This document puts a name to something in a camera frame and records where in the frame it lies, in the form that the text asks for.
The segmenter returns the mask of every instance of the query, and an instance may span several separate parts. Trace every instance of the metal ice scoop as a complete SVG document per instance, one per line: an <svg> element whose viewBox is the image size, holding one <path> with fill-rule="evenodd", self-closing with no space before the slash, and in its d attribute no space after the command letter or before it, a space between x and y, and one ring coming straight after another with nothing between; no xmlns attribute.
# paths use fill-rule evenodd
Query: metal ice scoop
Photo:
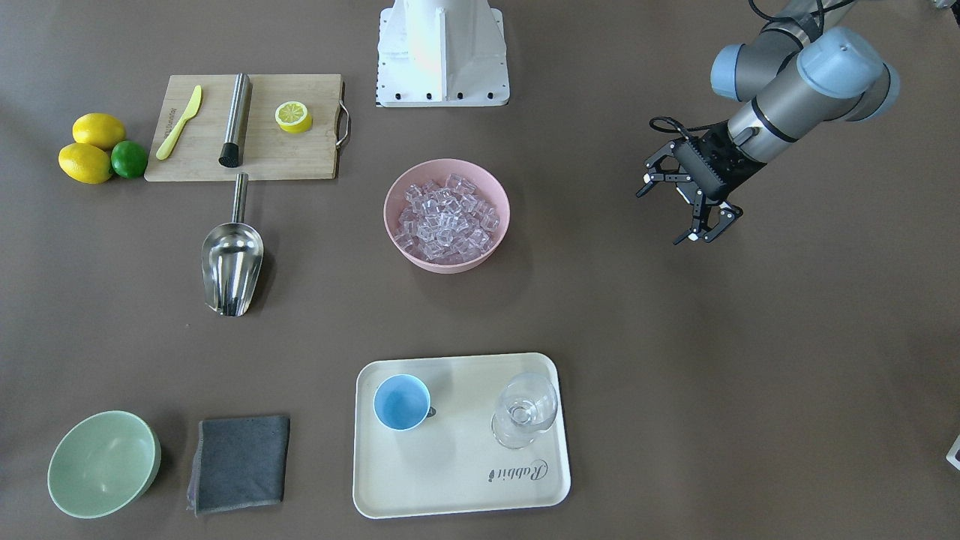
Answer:
<svg viewBox="0 0 960 540"><path fill-rule="evenodd" d="M206 304L227 317L247 311L263 261L260 233L243 223L246 203L247 173L240 173L233 190L233 219L210 231L201 251Z"/></svg>

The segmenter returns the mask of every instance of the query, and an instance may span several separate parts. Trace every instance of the lemon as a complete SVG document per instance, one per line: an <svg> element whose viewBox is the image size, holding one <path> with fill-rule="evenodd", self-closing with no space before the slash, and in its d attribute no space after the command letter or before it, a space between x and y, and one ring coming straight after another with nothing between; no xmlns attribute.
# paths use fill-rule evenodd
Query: lemon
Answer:
<svg viewBox="0 0 960 540"><path fill-rule="evenodd" d="M113 176L110 156L85 142L74 142L61 148L58 161L63 172L84 184L102 184Z"/></svg>
<svg viewBox="0 0 960 540"><path fill-rule="evenodd" d="M280 129L288 134L301 134L313 125L313 116L299 101L288 101L277 107L275 118Z"/></svg>
<svg viewBox="0 0 960 540"><path fill-rule="evenodd" d="M73 123L73 139L109 150L127 137L123 123L105 112L84 114Z"/></svg>

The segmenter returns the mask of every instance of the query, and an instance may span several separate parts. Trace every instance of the gray cloth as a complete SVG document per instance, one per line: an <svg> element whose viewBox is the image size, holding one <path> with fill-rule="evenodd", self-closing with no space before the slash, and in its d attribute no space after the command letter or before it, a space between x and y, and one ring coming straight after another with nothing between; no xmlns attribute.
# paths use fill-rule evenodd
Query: gray cloth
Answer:
<svg viewBox="0 0 960 540"><path fill-rule="evenodd" d="M200 422L189 509L200 515L282 501L289 436L286 416Z"/></svg>

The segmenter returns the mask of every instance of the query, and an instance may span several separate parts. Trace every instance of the yellow plastic knife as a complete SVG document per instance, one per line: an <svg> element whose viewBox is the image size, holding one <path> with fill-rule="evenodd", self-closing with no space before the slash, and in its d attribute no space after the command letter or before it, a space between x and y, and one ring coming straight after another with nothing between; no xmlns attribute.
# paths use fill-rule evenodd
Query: yellow plastic knife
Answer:
<svg viewBox="0 0 960 540"><path fill-rule="evenodd" d="M177 120L177 125L174 126L174 129L167 138L163 139L163 144L156 149L156 158L158 160L166 160L170 157L170 153L174 151L174 146L177 145L177 139L180 138L180 132L183 131L183 126L186 125L186 121L196 116L197 111L200 110L200 101L202 98L203 92L200 89L200 85L194 86L193 95L190 96L190 102L186 104L186 109L184 109L183 114L180 115L180 120Z"/></svg>

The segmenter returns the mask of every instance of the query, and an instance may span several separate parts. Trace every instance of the table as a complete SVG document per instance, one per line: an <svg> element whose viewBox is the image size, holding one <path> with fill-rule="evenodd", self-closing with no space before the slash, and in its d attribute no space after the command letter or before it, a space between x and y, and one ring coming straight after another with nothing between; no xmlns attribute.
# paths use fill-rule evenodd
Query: table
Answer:
<svg viewBox="0 0 960 540"><path fill-rule="evenodd" d="M903 79L863 124L818 127L738 189L717 242L642 200L642 160L733 114L709 70L761 22L746 2L521 2L512 97L373 105L392 2L0 6L0 536L4 538L956 538L960 471L960 30L923 0L845 25ZM761 3L771 11L776 2ZM268 257L251 311L204 305L199 250L229 183L71 181L56 155L106 111L149 145L170 75L341 73L335 181L252 183ZM490 260L426 273L383 231L387 188L435 158L480 164L513 218ZM371 361L537 351L556 362L572 488L556 507L371 521L350 498L354 382ZM106 518L60 513L50 454L125 409L163 462ZM185 510L197 423L289 414L283 504Z"/></svg>

